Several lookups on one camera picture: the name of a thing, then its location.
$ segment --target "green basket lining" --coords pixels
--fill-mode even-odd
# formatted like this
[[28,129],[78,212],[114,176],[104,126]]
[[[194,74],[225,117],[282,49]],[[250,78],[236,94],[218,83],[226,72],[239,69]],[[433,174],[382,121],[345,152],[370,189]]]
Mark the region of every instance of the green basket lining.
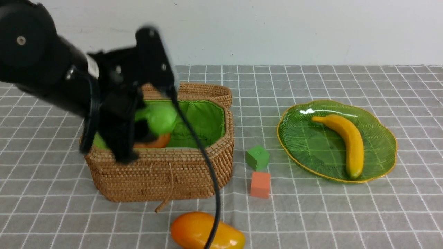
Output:
[[[169,100],[145,100],[145,102],[148,108],[155,108],[155,105],[171,105]],[[222,107],[207,100],[179,101],[179,105],[205,147],[214,144],[225,135],[225,111]],[[136,114],[136,120],[140,117],[142,115]],[[95,135],[94,145],[100,149],[108,149],[99,134]],[[179,116],[167,148],[198,148]]]

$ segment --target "foam block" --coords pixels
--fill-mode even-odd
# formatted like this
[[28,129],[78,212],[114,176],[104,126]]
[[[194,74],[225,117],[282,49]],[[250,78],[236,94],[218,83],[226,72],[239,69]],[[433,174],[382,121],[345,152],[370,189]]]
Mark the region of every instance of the foam block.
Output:
[[252,172],[250,196],[268,199],[270,189],[271,174],[259,171]]
[[269,163],[269,152],[257,145],[246,152],[246,163],[255,171],[266,168]]

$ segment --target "banana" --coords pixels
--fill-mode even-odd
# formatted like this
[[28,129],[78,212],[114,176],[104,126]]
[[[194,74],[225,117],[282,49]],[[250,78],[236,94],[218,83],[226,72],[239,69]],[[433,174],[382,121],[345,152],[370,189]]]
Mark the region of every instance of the banana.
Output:
[[338,133],[346,145],[346,171],[349,177],[357,179],[363,172],[365,150],[363,139],[357,127],[345,117],[328,115],[312,117],[313,122],[319,122]]

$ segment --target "green plate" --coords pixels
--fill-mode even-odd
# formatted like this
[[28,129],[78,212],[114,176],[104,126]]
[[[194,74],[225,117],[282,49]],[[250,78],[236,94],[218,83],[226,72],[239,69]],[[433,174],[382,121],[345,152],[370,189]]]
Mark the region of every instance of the green plate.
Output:
[[[335,131],[311,121],[313,116],[341,115],[355,124],[363,138],[363,172],[351,180],[346,172],[346,147]],[[371,113],[331,100],[290,107],[277,126],[285,152],[299,166],[318,176],[342,183],[364,183],[387,175],[396,165],[394,135]]]

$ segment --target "screw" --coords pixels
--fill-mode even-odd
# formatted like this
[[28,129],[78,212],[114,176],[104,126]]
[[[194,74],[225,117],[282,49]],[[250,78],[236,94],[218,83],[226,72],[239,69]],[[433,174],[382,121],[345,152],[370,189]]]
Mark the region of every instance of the screw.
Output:
[[73,74],[74,74],[74,68],[69,69],[68,73],[66,74],[66,79],[67,80],[71,79]]
[[19,36],[19,37],[17,37],[17,43],[18,43],[20,46],[23,46],[23,45],[25,45],[25,43],[26,43],[26,39],[25,39],[23,36]]

